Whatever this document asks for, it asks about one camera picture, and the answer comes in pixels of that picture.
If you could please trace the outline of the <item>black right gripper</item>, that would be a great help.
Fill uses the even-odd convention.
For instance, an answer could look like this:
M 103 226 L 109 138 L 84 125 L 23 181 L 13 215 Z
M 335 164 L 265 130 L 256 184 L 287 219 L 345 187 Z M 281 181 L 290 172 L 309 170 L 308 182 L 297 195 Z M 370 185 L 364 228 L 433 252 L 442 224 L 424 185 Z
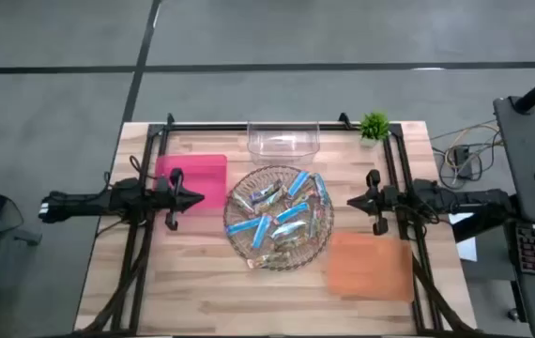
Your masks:
M 394 210 L 399 202 L 398 189 L 393 185 L 379 189 L 380 182 L 379 171 L 371 170 L 366 176 L 368 191 L 346 201 L 350 207 L 376 217 L 376 222 L 373 224 L 373 232 L 376 236 L 384 235 L 389 231 L 388 221 L 382 216 L 382 212 Z

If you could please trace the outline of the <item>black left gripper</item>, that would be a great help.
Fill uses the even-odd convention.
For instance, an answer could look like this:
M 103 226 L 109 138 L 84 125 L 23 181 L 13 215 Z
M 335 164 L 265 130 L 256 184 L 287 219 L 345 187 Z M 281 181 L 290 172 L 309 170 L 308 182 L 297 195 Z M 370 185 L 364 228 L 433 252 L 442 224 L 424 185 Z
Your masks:
M 156 186 L 153 191 L 153 208 L 167 209 L 165 216 L 165 225 L 171 231 L 176 231 L 178 222 L 176 213 L 178 212 L 178 196 L 182 188 L 184 174 L 181 168 L 174 168 L 168 177 L 161 176 L 156 178 Z M 199 211 L 205 207 L 205 196 L 199 192 L 192 192 L 185 188 L 182 189 L 185 198 L 195 202 L 187 202 L 183 205 L 184 211 Z

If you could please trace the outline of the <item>green red-banded granola bar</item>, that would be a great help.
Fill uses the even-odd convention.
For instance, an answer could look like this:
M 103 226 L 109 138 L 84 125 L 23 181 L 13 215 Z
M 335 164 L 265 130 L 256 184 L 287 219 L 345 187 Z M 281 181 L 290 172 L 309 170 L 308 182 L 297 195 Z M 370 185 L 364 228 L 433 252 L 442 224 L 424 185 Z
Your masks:
M 295 221 L 291 223 L 281 224 L 271 235 L 270 237 L 273 240 L 277 238 L 282 238 L 294 233 L 296 230 L 305 227 L 307 223 L 305 221 Z

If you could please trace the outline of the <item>green orange-banded granola bar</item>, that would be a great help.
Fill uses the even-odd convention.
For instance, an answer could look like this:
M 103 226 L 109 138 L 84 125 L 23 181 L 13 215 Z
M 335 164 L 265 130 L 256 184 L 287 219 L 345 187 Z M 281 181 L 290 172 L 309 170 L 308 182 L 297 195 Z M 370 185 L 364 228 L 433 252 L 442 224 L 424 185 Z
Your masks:
M 270 267 L 286 264 L 290 259 L 290 253 L 269 253 L 249 258 L 247 265 L 250 269 L 267 269 Z

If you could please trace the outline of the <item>pink plastic bin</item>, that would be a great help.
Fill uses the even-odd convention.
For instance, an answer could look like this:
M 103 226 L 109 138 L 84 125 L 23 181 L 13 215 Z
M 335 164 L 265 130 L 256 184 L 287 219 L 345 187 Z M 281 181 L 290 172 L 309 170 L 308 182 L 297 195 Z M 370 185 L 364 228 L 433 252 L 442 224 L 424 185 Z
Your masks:
M 219 213 L 227 194 L 227 157 L 225 155 L 165 155 L 158 157 L 155 175 L 168 177 L 174 168 L 184 175 L 184 187 L 201 193 L 205 199 L 186 211 L 190 215 Z

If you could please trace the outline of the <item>round woven placemat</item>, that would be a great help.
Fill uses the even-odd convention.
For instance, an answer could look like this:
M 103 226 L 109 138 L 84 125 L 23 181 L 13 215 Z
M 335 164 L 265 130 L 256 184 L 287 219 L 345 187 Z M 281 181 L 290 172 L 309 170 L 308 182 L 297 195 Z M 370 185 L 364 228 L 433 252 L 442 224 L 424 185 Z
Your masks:
M 262 217 L 264 214 L 268 214 L 272 217 L 271 225 L 267 230 L 263 243 L 259 249 L 252 248 L 252 240 L 257 228 L 246 230 L 233 236 L 227 236 L 225 233 L 235 252 L 241 258 L 246 260 L 246 262 L 249 258 L 255 258 L 259 255 L 277 253 L 274 251 L 275 243 L 283 240 L 284 238 L 305 237 L 308 239 L 308 242 L 302 247 L 298 247 L 295 250 L 286 252 L 291 254 L 290 259 L 286 264 L 281 264 L 267 269 L 276 271 L 299 269 L 313 262 L 316 257 L 318 257 L 318 255 L 325 250 L 332 234 L 332 228 L 334 224 L 334 209 L 330 197 L 329 204 L 323 206 L 320 203 L 320 198 L 313 180 L 314 173 L 306 171 L 310 174 L 309 178 L 293 198 L 290 198 L 287 193 L 287 195 L 283 197 L 278 204 L 262 214 L 256 214 L 255 212 L 253 215 L 246 214 L 236 206 L 231 197 L 232 192 L 237 192 L 254 208 L 254 206 L 257 204 L 253 204 L 250 200 L 250 195 L 253 192 L 263 190 L 277 179 L 282 181 L 281 187 L 285 187 L 286 190 L 288 190 L 291 183 L 300 171 L 304 170 L 285 165 L 265 166 L 247 174 L 227 194 L 223 211 L 224 232 L 227 225 Z M 309 205 L 309 210 L 300 213 L 297 217 L 290 219 L 285 223 L 305 221 L 307 225 L 296 230 L 294 233 L 288 236 L 273 240 L 270 235 L 280 226 L 280 224 L 275 223 L 276 216 L 302 202 L 306 202 Z M 312 211 L 315 207 L 321 208 L 318 235 L 317 238 L 309 238 L 309 224 L 312 217 Z

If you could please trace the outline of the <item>orange plastic bin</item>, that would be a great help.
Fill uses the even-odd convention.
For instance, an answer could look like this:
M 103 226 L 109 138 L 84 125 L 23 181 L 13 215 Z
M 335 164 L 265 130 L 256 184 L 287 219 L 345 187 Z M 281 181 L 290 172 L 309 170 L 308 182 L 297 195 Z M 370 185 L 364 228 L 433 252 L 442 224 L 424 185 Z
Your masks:
M 407 240 L 336 233 L 328 248 L 327 286 L 344 298 L 414 300 L 412 250 Z

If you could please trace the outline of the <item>small potted green plant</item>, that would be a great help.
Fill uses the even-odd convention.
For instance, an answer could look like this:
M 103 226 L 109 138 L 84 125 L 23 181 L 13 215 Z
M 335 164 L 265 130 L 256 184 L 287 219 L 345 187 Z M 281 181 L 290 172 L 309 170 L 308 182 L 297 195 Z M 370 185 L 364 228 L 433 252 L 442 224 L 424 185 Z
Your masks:
M 383 112 L 365 114 L 359 125 L 360 143 L 367 147 L 376 146 L 389 136 L 389 126 L 389 119 Z

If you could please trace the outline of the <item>clear plastic bin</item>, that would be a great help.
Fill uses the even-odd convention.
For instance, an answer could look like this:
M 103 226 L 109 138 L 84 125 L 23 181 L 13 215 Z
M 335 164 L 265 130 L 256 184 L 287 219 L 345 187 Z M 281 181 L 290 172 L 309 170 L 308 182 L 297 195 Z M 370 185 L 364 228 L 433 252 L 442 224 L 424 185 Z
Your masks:
M 250 122 L 247 149 L 254 164 L 311 164 L 320 150 L 317 122 Z

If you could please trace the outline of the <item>black power brick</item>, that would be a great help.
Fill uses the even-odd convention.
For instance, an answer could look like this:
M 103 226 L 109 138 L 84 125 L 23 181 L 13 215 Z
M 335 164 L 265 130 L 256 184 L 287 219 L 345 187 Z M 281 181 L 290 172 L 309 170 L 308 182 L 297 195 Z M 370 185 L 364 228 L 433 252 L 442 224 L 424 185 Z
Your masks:
M 452 151 L 456 174 L 458 178 L 470 180 L 472 177 L 472 164 L 468 146 L 458 146 Z

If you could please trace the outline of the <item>white paper sheet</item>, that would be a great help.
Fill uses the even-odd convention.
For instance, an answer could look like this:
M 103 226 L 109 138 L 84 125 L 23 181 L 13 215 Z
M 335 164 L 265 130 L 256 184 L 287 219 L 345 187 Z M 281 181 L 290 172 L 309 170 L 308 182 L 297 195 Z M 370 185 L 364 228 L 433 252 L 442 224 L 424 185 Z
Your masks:
M 472 216 L 472 213 L 450 214 L 449 220 L 451 223 L 451 227 L 455 229 L 456 225 L 460 221 L 463 221 L 471 216 Z M 478 261 L 476 239 L 474 237 L 457 242 L 456 248 L 458 250 L 459 257 L 461 260 L 465 260 L 469 262 Z

